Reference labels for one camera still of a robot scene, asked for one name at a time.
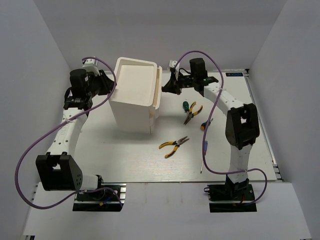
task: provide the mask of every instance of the white enclosure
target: white enclosure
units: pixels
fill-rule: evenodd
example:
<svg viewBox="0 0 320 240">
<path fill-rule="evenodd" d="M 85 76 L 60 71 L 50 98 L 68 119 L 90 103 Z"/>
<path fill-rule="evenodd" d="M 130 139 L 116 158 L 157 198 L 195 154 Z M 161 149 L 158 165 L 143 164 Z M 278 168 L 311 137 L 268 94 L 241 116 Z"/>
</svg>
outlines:
<svg viewBox="0 0 320 240">
<path fill-rule="evenodd" d="M 117 83 L 109 104 L 118 129 L 151 134 L 159 115 L 162 68 L 155 62 L 120 57 L 114 72 Z"/>
<path fill-rule="evenodd" d="M 250 69 L 281 174 L 294 187 L 312 239 L 320 239 L 319 1 L 10 0 L 1 1 L 0 20 L 1 239 L 21 239 L 29 207 L 17 194 L 15 167 L 61 119 L 69 71 L 81 67 L 81 58 L 97 56 L 114 68 L 128 57 L 165 70 L 195 49 L 224 70 Z M 181 66 L 188 68 L 188 60 Z M 30 200 L 39 181 L 36 155 L 53 137 L 30 151 L 20 169 Z"/>
</svg>

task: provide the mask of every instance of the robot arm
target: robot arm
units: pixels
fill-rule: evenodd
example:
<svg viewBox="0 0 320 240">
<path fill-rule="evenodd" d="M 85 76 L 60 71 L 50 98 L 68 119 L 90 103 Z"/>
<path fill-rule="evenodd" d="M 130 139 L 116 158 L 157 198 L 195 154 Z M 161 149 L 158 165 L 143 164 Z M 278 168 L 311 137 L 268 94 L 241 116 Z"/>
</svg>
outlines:
<svg viewBox="0 0 320 240">
<path fill-rule="evenodd" d="M 86 60 L 83 68 L 70 72 L 72 96 L 66 93 L 62 122 L 90 109 L 94 96 L 106 95 L 114 86 L 105 72 L 97 69 L 93 59 Z M 74 160 L 79 134 L 87 118 L 86 114 L 81 115 L 60 128 L 45 155 L 37 156 L 35 164 L 46 191 L 95 190 L 100 186 L 102 178 L 84 175 Z"/>
<path fill-rule="evenodd" d="M 202 58 L 190 60 L 189 75 L 179 73 L 176 78 L 176 70 L 171 68 L 170 71 L 170 80 L 162 87 L 162 92 L 179 95 L 183 88 L 194 88 L 213 103 L 216 101 L 221 85 L 216 78 L 208 77 Z M 222 91 L 217 107 L 226 116 L 225 136 L 231 146 L 229 172 L 247 170 L 251 148 L 260 134 L 257 108 L 253 103 L 242 103 L 226 90 Z M 225 188 L 231 198 L 248 185 L 246 172 L 226 176 Z"/>
<path fill-rule="evenodd" d="M 204 87 L 204 97 L 214 103 L 220 90 L 220 83 L 211 83 Z M 253 103 L 244 104 L 226 90 L 222 91 L 217 107 L 227 118 L 225 136 L 231 147 L 228 172 L 247 170 L 251 148 L 260 134 L 257 108 Z M 232 193 L 247 188 L 248 173 L 229 174 L 226 184 Z"/>
</svg>

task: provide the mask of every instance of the white plastic box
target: white plastic box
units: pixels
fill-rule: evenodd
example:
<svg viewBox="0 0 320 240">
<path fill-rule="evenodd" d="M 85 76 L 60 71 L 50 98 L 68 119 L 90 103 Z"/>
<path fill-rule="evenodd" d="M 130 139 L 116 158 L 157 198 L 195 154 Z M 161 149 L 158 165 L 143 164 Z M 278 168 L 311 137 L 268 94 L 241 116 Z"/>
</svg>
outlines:
<svg viewBox="0 0 320 240">
<path fill-rule="evenodd" d="M 117 86 L 109 100 L 121 131 L 151 134 L 159 116 L 162 68 L 151 61 L 120 57 Z"/>
</svg>

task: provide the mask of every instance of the blue label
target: blue label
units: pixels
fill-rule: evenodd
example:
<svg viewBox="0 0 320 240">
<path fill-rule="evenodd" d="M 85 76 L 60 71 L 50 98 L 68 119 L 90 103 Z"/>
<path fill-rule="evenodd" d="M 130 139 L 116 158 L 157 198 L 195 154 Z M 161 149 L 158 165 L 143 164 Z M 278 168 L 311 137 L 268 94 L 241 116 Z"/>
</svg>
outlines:
<svg viewBox="0 0 320 240">
<path fill-rule="evenodd" d="M 227 77 L 243 77 L 244 76 L 242 72 L 227 72 L 225 75 Z"/>
</svg>

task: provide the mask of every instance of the yellow handled pliers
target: yellow handled pliers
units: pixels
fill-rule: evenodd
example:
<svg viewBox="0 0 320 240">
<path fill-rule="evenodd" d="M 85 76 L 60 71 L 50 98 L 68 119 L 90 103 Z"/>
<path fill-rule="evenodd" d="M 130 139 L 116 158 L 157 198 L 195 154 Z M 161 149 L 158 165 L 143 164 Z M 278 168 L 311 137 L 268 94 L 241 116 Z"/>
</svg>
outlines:
<svg viewBox="0 0 320 240">
<path fill-rule="evenodd" d="M 184 121 L 184 125 L 186 125 L 194 116 L 198 115 L 202 111 L 202 108 L 204 107 L 203 105 L 201 105 L 199 110 L 193 113 L 192 109 L 194 108 L 195 105 L 196 105 L 196 102 L 193 102 L 189 109 L 188 115 L 186 116 L 186 119 Z"/>
<path fill-rule="evenodd" d="M 172 152 L 168 153 L 167 155 L 164 156 L 164 158 L 170 158 L 173 154 L 175 154 L 175 152 L 178 150 L 178 148 L 180 147 L 181 144 L 184 144 L 186 141 L 188 141 L 190 138 L 187 138 L 188 136 L 185 136 L 177 141 L 167 141 L 165 143 L 162 143 L 159 146 L 159 149 L 162 149 L 165 146 L 170 146 L 170 145 L 175 145 L 174 149 L 172 150 Z"/>
</svg>

